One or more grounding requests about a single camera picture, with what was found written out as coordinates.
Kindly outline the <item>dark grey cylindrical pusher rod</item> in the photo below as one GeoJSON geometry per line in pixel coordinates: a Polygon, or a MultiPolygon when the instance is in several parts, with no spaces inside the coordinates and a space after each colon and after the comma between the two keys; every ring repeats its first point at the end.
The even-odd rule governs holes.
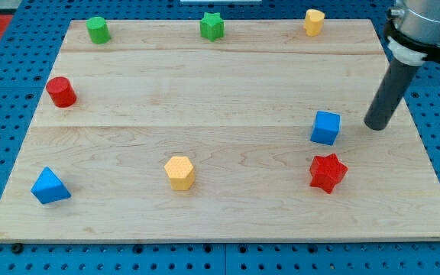
{"type": "Polygon", "coordinates": [[[418,70],[419,66],[410,66],[397,58],[390,61],[364,117],[369,129],[381,131],[386,128],[418,70]]]}

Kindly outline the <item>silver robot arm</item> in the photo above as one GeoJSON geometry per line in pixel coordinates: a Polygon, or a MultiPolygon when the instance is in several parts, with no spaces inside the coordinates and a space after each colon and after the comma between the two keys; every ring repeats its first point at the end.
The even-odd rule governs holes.
{"type": "Polygon", "coordinates": [[[419,68],[440,64],[440,1],[396,0],[387,10],[383,37],[393,59],[364,117],[375,131],[389,124],[419,68]]]}

